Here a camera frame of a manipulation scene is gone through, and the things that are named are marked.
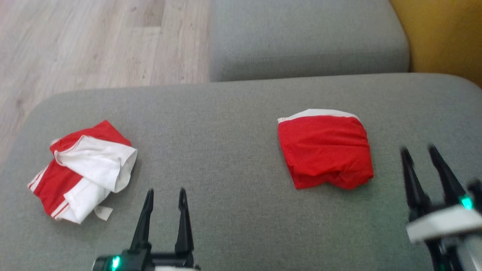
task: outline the green led light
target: green led light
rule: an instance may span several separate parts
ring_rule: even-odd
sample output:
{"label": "green led light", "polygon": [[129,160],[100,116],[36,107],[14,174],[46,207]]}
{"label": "green led light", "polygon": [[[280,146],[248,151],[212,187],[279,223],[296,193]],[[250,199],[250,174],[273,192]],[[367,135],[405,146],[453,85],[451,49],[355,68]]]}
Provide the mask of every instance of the green led light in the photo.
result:
{"label": "green led light", "polygon": [[115,256],[112,259],[112,270],[114,271],[115,269],[117,269],[117,267],[119,267],[120,263],[121,263],[121,258],[119,256]]}
{"label": "green led light", "polygon": [[462,197],[459,197],[458,198],[460,203],[464,206],[464,208],[470,210],[474,207],[474,203],[472,202],[472,199],[465,195],[465,196],[462,196]]}

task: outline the red and white cloth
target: red and white cloth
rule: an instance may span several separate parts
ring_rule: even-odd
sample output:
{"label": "red and white cloth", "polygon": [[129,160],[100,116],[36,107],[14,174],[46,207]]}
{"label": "red and white cloth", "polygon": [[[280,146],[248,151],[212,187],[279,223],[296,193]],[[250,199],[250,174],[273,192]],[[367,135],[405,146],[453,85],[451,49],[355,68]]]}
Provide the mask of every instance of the red and white cloth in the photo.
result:
{"label": "red and white cloth", "polygon": [[[54,159],[28,184],[55,219],[82,221],[131,178],[137,150],[107,120],[51,143]],[[110,215],[97,213],[107,219]]]}
{"label": "red and white cloth", "polygon": [[297,189],[329,182],[350,190],[374,176],[366,131],[356,115],[308,109],[279,118],[278,136]]}

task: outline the gray ottoman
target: gray ottoman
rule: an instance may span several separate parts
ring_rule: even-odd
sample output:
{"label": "gray ottoman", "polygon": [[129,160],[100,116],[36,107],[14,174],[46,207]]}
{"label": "gray ottoman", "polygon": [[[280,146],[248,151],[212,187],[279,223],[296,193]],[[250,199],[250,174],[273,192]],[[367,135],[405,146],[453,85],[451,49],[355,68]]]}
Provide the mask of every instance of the gray ottoman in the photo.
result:
{"label": "gray ottoman", "polygon": [[[57,95],[22,128],[0,173],[2,270],[89,270],[99,254],[130,244],[149,188],[150,240],[173,250],[185,187],[197,262],[221,270],[431,269],[405,232],[399,147],[406,145],[427,193],[442,199],[426,152],[434,143],[455,174],[482,174],[482,91],[438,74],[385,74],[176,85]],[[307,108],[357,114],[375,178],[345,191],[295,190],[278,143],[277,118]],[[130,185],[103,203],[107,222],[54,221],[27,183],[51,159],[49,143],[108,119],[139,154]]]}
{"label": "gray ottoman", "polygon": [[406,72],[388,0],[214,0],[211,80]]}

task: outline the wooden floor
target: wooden floor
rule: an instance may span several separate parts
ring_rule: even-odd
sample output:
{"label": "wooden floor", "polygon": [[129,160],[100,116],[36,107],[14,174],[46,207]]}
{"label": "wooden floor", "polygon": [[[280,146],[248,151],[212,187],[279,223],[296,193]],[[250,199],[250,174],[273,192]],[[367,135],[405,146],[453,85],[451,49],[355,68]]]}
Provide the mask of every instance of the wooden floor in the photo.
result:
{"label": "wooden floor", "polygon": [[207,82],[209,9],[210,0],[0,0],[0,163],[56,93]]}

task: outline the yellow cushion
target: yellow cushion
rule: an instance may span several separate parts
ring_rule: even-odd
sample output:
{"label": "yellow cushion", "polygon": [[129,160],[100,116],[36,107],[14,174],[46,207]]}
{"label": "yellow cushion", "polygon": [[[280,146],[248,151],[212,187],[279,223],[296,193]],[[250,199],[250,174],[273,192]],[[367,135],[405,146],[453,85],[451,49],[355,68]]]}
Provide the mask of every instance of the yellow cushion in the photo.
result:
{"label": "yellow cushion", "polygon": [[482,87],[481,0],[391,0],[407,35],[413,72],[467,78]]}

